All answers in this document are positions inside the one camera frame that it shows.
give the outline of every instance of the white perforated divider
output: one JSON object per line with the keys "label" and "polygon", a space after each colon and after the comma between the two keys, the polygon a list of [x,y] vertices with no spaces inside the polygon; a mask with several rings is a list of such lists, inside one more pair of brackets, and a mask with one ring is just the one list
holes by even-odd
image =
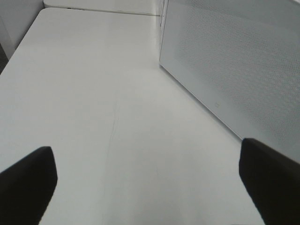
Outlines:
{"label": "white perforated divider", "polygon": [[300,5],[169,0],[160,62],[239,137],[300,162]]}

